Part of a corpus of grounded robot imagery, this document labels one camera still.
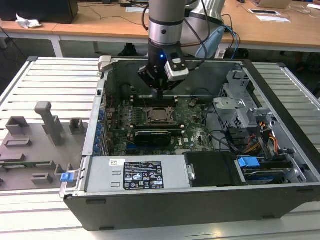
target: paper sheet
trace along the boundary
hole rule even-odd
[[[128,13],[142,13],[144,9],[142,7],[128,6],[125,11]]]
[[[308,4],[308,6],[306,6],[307,8],[311,8],[311,9],[319,9],[320,10],[320,5],[315,5],[315,4]]]
[[[36,27],[41,27],[42,25],[39,23],[38,20],[28,20],[24,19],[23,17],[20,17],[18,14],[16,14],[16,23],[22,28],[28,29],[28,28],[36,28]]]
[[[291,23],[291,21],[289,21],[284,17],[277,17],[277,16],[256,16],[256,17],[260,19],[260,21]]]

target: laptop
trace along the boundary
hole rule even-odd
[[[259,8],[285,9],[292,0],[252,0]]]

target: wooden desk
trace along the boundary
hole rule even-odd
[[[307,6],[304,2],[292,2],[291,6]],[[236,0],[226,0],[222,14],[230,14],[234,31],[241,37],[241,48],[293,52],[320,52],[320,10],[312,9],[312,18],[297,11],[302,8],[274,9],[291,23],[260,21],[256,14],[247,9],[257,9],[249,0],[240,4]],[[141,26],[141,13],[126,12],[126,8],[79,3],[79,13],[73,24],[44,23],[43,27],[24,29],[15,22],[0,22],[4,30],[13,38],[48,39],[52,42],[57,57],[63,57],[60,41],[89,41],[115,43],[148,43],[148,32]],[[230,25],[228,16],[223,17]],[[219,46],[228,48],[232,41],[226,33]]]
[[[57,24],[53,29],[53,34],[148,39],[148,32],[142,27],[140,12],[126,12],[126,8],[120,5],[105,6],[90,3],[79,3],[78,5],[79,12],[73,23]],[[149,22],[148,17],[149,15],[146,14],[146,24]]]
[[[268,8],[268,10],[280,13],[282,18],[289,18],[288,20],[291,23],[260,21],[257,14],[250,14],[246,11],[248,9],[258,9],[251,1],[247,0],[244,4],[235,2],[236,0],[226,0],[222,14],[231,15],[233,29],[240,35],[242,48],[252,49],[257,47],[266,50],[292,48],[291,51],[320,52],[320,10],[312,9],[311,15],[317,17],[312,18],[293,10],[303,11],[302,8],[298,7]],[[308,3],[292,2],[290,5],[306,7]],[[229,17],[224,16],[223,19],[225,24],[230,26]],[[226,36],[225,34],[222,42],[230,42],[231,40],[231,35]]]

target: green circuit board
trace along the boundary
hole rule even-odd
[[[146,107],[133,107],[128,101],[123,101],[117,106],[116,114],[118,126],[109,125],[113,135],[114,148],[111,156],[145,156],[145,155],[181,155],[183,152],[212,151],[213,145],[202,124],[205,115],[201,105],[189,107],[190,99],[179,99],[178,105],[172,107],[174,119],[172,124],[183,123],[184,132],[181,135],[172,135],[169,146],[166,147],[135,147],[128,136],[132,132],[131,124],[146,125],[148,116]]]

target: floor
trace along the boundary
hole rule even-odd
[[[54,57],[54,50],[51,42],[48,40],[37,39],[14,39],[15,44],[27,56],[37,57]],[[84,41],[62,41],[62,49],[64,56],[67,58],[98,58],[101,55],[116,56],[122,51],[123,43],[107,43],[100,42],[99,49],[101,54],[94,52],[92,42]],[[147,54],[147,45],[136,44],[137,52],[141,56]],[[310,91],[314,91],[319,80],[320,73],[311,71],[304,71],[297,73],[295,71],[295,56],[294,52],[285,52],[280,55],[279,51],[264,51],[264,50],[250,50],[249,59],[252,62],[272,62],[284,63],[297,78],[307,86]],[[8,48],[0,50],[0,93],[2,93],[9,85],[10,81],[15,77],[21,66],[24,64],[25,58],[18,51],[13,42],[8,43]]]

